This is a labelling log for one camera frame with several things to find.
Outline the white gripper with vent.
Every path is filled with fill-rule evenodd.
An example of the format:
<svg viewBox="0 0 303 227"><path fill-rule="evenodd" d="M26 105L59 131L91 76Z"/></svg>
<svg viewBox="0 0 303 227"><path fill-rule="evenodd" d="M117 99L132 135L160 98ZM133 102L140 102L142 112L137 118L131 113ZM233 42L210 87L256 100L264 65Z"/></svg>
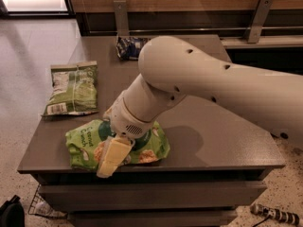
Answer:
<svg viewBox="0 0 303 227"><path fill-rule="evenodd" d="M110 121L111 130L117 136L109 136L104 142L97 171L100 178L111 177L129 155L135 143L134 139L141 138L153 125L153 122L144 122L131 114L124 100L125 95L126 91L122 91L103 114L103 118Z"/></svg>

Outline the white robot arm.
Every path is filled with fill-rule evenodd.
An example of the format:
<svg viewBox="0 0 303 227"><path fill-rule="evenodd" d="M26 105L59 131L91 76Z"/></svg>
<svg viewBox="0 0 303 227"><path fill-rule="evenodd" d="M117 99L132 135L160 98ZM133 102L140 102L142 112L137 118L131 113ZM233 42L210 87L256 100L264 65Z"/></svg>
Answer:
<svg viewBox="0 0 303 227"><path fill-rule="evenodd" d="M103 141L97 175L108 178L163 112L186 96L219 106L291 144L303 144L303 78L216 59L176 37L149 40L138 56L139 75L104 113L116 134Z"/></svg>

